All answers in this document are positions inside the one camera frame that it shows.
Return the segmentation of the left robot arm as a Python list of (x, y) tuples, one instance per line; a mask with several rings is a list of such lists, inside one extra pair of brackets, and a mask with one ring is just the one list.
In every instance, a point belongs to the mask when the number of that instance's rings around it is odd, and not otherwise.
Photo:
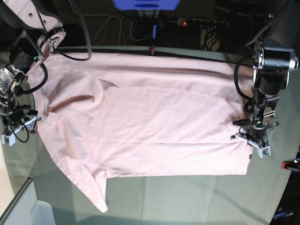
[[(275, 108), (278, 93), (286, 89), (290, 73), (298, 69), (300, 57), (300, 2), (284, 0), (273, 18), (246, 45), (253, 45), (252, 55), (241, 58), (234, 69), (237, 93), (246, 101), (244, 112), (247, 119), (236, 120), (238, 133), (231, 136), (256, 148), (260, 158), (271, 155), (269, 145), (273, 130), (278, 126)], [(253, 62), (251, 96), (239, 87), (238, 73), (246, 60)]]

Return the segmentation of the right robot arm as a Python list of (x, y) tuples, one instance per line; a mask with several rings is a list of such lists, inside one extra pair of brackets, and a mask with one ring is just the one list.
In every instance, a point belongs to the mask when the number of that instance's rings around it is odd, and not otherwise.
[[(4, 125), (1, 142), (12, 146), (20, 140), (19, 131), (30, 133), (40, 121), (37, 111), (30, 105), (20, 105), (17, 97), (32, 94), (46, 83), (48, 72), (44, 61), (57, 52), (66, 31), (51, 3), (42, 0), (2, 0), (0, 17), (22, 31), (8, 50), (8, 64), (0, 69), (0, 115)], [(36, 68), (42, 69), (42, 82), (24, 90), (23, 80)]]

